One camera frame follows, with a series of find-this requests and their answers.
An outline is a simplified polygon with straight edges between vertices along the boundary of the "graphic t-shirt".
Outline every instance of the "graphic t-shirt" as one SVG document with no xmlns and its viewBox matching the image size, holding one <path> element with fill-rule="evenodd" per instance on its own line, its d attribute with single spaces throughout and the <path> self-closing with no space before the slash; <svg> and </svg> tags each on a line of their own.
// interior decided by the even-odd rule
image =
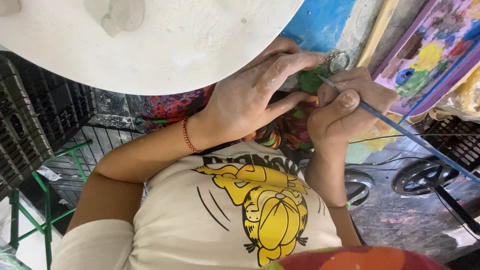
<svg viewBox="0 0 480 270">
<path fill-rule="evenodd" d="M 341 246 L 328 208 L 279 150 L 240 143 L 187 156 L 150 181 L 133 220 L 67 233 L 53 269 L 258 269 Z"/>
</svg>

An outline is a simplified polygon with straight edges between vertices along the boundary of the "sleeve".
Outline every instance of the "sleeve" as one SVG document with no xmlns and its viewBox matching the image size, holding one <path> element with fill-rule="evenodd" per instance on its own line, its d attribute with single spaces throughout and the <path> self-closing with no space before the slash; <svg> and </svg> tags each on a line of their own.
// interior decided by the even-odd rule
<svg viewBox="0 0 480 270">
<path fill-rule="evenodd" d="M 121 220 L 89 222 L 71 230 L 53 253 L 52 270 L 123 269 L 132 251 L 133 227 Z"/>
</svg>

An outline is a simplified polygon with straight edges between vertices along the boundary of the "green metal stool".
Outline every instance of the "green metal stool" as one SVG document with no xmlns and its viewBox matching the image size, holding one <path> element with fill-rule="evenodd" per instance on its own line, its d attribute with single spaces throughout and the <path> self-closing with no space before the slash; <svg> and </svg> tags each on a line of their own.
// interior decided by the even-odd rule
<svg viewBox="0 0 480 270">
<path fill-rule="evenodd" d="M 82 168 L 82 165 L 80 164 L 80 161 L 78 160 L 78 156 L 75 154 L 76 150 L 79 150 L 82 147 L 85 147 L 86 145 L 92 144 L 92 140 L 88 140 L 84 143 L 81 143 L 79 145 L 76 145 L 72 148 L 69 148 L 65 151 L 62 151 L 58 154 L 55 154 L 55 156 L 51 157 L 50 159 L 44 161 L 43 163 L 45 164 L 46 162 L 50 160 L 54 160 L 55 158 L 59 156 L 63 156 L 65 154 L 70 154 L 73 157 L 73 161 L 75 162 L 78 171 L 80 172 L 80 175 L 82 176 L 84 182 L 87 181 L 87 177 L 85 175 L 85 171 Z M 46 222 L 43 223 L 42 225 L 38 224 L 38 222 L 30 215 L 30 213 L 23 207 L 23 205 L 20 203 L 19 200 L 19 192 L 18 189 L 12 190 L 12 193 L 9 196 L 10 199 L 10 204 L 12 205 L 12 223 L 11 223 L 11 229 L 10 229 L 10 243 L 9 245 L 14 248 L 15 250 L 18 249 L 19 242 L 25 239 L 26 237 L 30 236 L 36 231 L 41 232 L 45 236 L 45 253 L 47 256 L 47 269 L 50 269 L 50 265 L 52 263 L 52 250 L 50 243 L 52 242 L 52 223 L 56 222 L 57 220 L 63 218 L 64 216 L 72 213 L 75 211 L 76 208 L 73 208 L 64 214 L 52 219 L 51 218 L 51 213 L 50 213 L 50 190 L 48 187 L 43 183 L 43 181 L 40 179 L 36 171 L 32 172 L 33 177 L 35 180 L 38 182 L 40 187 L 43 189 L 45 192 L 45 220 Z M 35 226 L 34 229 L 31 231 L 18 236 L 18 211 L 20 211 L 25 217 Z"/>
</svg>

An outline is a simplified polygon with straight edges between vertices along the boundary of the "paintbrush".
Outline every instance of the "paintbrush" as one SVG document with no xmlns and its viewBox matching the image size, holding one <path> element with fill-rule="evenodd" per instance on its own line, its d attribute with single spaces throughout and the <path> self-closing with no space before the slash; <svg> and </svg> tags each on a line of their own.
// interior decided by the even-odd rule
<svg viewBox="0 0 480 270">
<path fill-rule="evenodd" d="M 342 90 L 338 89 L 338 87 L 335 85 L 334 82 L 330 81 L 329 79 L 327 78 L 324 78 L 320 75 L 317 74 L 317 76 L 323 81 L 325 82 L 326 84 L 328 84 L 331 88 L 335 89 L 335 91 L 337 91 L 338 93 L 342 93 Z M 372 106 L 370 106 L 368 103 L 366 103 L 365 101 L 363 100 L 360 100 L 360 104 L 359 104 L 359 107 L 368 111 L 369 113 L 373 114 L 374 116 L 376 116 L 377 118 L 379 118 L 380 120 L 382 120 L 383 122 L 389 124 L 391 127 L 395 128 L 396 130 L 398 130 L 401 134 L 407 136 L 408 138 L 410 138 L 411 140 L 413 140 L 414 142 L 416 142 L 417 144 L 421 145 L 423 148 L 425 148 L 426 150 L 428 150 L 430 153 L 436 155 L 438 158 L 440 158 L 441 160 L 445 161 L 448 165 L 452 166 L 455 170 L 461 172 L 463 175 L 465 175 L 466 177 L 472 179 L 472 180 L 475 180 L 475 181 L 478 181 L 480 182 L 480 179 L 477 178 L 476 176 L 474 176 L 471 172 L 467 171 L 466 169 L 464 169 L 463 167 L 461 167 L 460 165 L 458 165 L 456 162 L 454 162 L 453 160 L 451 160 L 450 158 L 448 158 L 446 155 L 442 154 L 440 151 L 438 151 L 437 149 L 433 148 L 431 145 L 429 145 L 427 142 L 423 141 L 422 139 L 416 137 L 415 135 L 413 135 L 411 132 L 409 132 L 408 130 L 404 129 L 403 127 L 401 127 L 399 124 L 395 123 L 394 121 L 390 120 L 389 118 L 387 118 L 386 116 L 384 116 L 380 111 L 378 111 L 377 109 L 373 108 Z"/>
</svg>

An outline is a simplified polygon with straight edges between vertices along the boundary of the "hand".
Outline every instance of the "hand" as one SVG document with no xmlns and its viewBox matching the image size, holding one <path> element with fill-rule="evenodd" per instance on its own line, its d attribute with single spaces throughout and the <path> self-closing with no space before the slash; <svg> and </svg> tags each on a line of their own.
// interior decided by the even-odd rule
<svg viewBox="0 0 480 270">
<path fill-rule="evenodd" d="M 289 111 L 308 94 L 294 92 L 269 105 L 273 93 L 289 75 L 315 69 L 323 61 L 320 53 L 302 52 L 292 39 L 275 39 L 244 68 L 217 83 L 205 109 L 187 123 L 192 145 L 203 150 L 240 139 Z"/>
<path fill-rule="evenodd" d="M 338 94 L 327 84 L 318 89 L 320 108 L 308 119 L 308 134 L 315 148 L 348 147 L 348 140 L 378 120 L 362 108 L 360 98 L 383 114 L 397 101 L 397 93 L 372 81 L 364 67 L 342 71 L 330 77 Z"/>
</svg>

